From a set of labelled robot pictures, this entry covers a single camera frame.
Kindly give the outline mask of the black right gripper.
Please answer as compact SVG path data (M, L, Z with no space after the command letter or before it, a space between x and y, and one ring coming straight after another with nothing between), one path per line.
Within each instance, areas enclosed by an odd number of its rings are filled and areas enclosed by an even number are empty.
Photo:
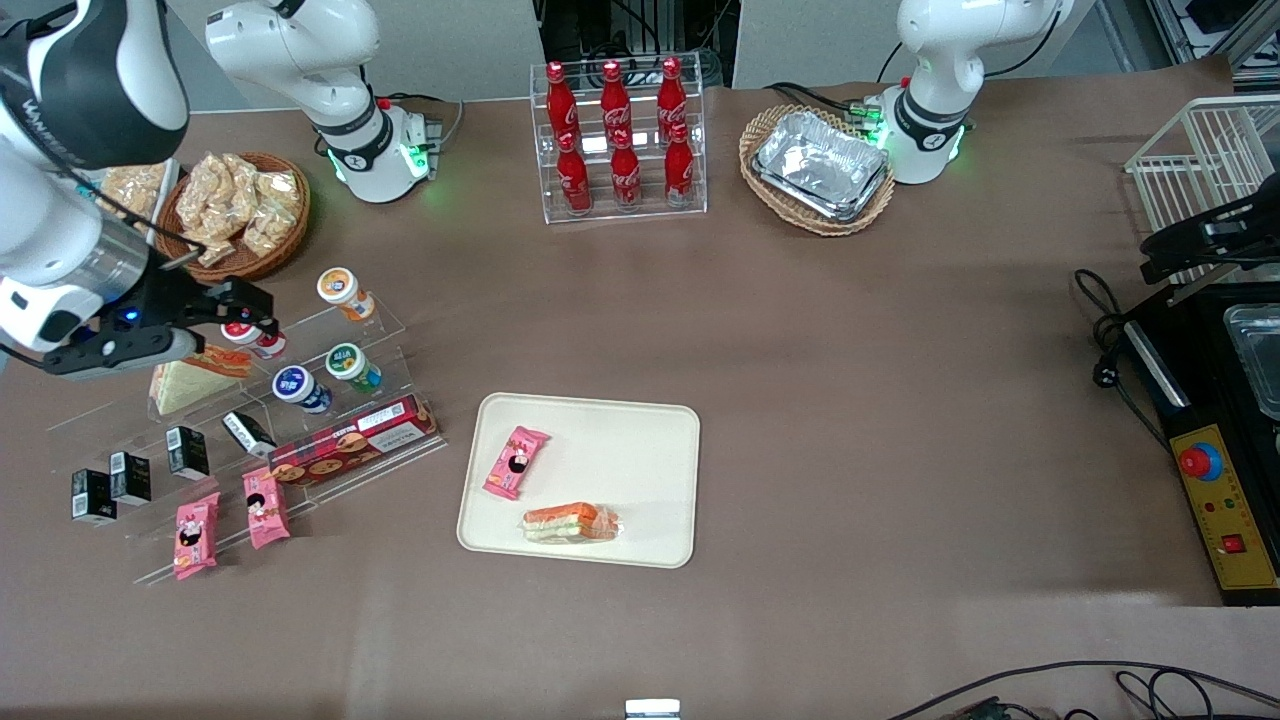
M268 291L241 277L227 277L207 287L183 266L166 269L163 261L156 261L146 268L138 284L102 307L96 316L93 337L146 338L170 328L209 324L212 301L232 314L241 314L220 324L225 338L278 336L278 322L256 322L248 315L274 314L274 296Z

